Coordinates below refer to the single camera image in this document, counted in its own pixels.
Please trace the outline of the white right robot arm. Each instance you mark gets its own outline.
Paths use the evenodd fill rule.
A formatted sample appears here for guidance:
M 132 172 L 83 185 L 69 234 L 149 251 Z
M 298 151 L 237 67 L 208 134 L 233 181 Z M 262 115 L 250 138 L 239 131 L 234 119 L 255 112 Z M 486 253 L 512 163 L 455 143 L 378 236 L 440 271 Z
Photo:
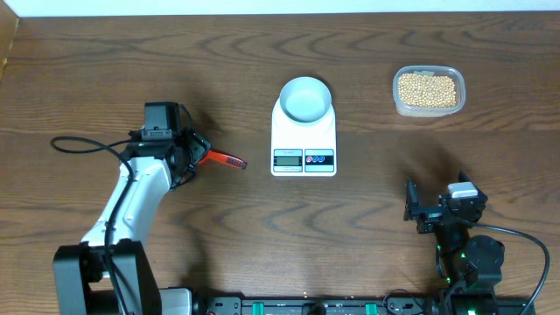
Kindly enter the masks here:
M 480 220 L 487 196 L 461 172 L 458 182 L 447 186 L 435 206 L 420 204 L 417 187 L 406 180 L 403 219 L 415 221 L 416 231 L 437 240 L 438 274 L 449 287 L 425 301 L 426 314 L 497 314 L 494 286 L 502 279 L 505 248 L 487 235 L 471 236 Z

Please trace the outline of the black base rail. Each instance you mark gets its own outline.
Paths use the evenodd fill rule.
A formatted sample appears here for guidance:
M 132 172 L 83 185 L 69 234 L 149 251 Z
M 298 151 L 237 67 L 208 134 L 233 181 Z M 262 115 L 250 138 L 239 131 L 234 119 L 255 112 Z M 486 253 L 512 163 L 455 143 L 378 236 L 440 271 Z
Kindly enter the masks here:
M 385 315 L 438 314 L 422 298 L 378 299 L 249 299 L 205 297 L 194 303 L 194 314 L 202 315 Z

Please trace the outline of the pile of soybeans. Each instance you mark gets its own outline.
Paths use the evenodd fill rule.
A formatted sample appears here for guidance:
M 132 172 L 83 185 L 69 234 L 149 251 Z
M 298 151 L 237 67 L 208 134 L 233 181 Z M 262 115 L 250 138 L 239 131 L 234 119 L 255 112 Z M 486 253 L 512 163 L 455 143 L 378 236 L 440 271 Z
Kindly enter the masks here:
M 451 108 L 456 104 L 455 83 L 448 76 L 402 74 L 397 80 L 400 99 L 408 106 Z

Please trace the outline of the white digital kitchen scale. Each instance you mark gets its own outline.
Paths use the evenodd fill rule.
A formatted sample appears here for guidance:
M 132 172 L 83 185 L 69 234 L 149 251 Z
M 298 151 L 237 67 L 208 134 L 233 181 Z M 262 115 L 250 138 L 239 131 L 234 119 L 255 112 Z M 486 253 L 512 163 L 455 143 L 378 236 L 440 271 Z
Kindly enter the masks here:
M 270 172 L 277 177 L 333 177 L 337 174 L 336 115 L 333 105 L 314 122 L 285 114 L 277 99 L 271 116 Z

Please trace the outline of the red measuring scoop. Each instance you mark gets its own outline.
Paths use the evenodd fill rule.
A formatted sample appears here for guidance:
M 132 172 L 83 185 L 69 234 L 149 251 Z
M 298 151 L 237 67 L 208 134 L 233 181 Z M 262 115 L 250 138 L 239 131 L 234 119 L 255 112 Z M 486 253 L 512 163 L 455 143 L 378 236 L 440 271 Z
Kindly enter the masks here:
M 199 161 L 199 163 L 204 164 L 208 161 L 214 161 L 223 165 L 243 170 L 248 166 L 247 162 L 236 156 L 213 149 L 209 150 L 207 154 Z

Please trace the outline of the light grey bowl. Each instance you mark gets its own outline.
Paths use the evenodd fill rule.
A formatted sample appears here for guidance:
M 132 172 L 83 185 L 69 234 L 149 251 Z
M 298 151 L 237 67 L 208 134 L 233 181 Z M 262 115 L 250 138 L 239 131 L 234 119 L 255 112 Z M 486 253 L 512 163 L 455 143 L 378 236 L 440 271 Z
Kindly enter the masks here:
M 313 77 L 297 77 L 287 82 L 279 95 L 282 111 L 298 123 L 315 123 L 332 106 L 327 85 Z

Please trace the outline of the clear plastic container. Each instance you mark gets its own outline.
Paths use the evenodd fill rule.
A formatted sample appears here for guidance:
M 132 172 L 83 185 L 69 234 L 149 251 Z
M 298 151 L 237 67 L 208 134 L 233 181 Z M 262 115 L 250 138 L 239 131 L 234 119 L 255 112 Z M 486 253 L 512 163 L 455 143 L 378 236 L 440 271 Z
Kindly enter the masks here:
M 462 73 L 449 66 L 405 66 L 393 78 L 393 98 L 401 116 L 448 116 L 465 106 L 466 83 Z

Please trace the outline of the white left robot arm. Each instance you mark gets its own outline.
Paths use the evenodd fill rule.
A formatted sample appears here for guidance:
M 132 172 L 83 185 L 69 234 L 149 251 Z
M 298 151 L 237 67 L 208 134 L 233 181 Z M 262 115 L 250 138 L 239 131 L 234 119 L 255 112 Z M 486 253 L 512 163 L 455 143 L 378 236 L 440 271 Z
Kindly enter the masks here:
M 77 245 L 61 246 L 52 267 L 63 314 L 191 314 L 186 288 L 158 287 L 145 243 L 163 197 L 191 182 L 206 148 L 188 111 L 171 101 L 148 102 L 144 124 L 129 133 L 123 152 L 89 140 L 90 151 L 119 161 L 119 179 L 93 227 Z

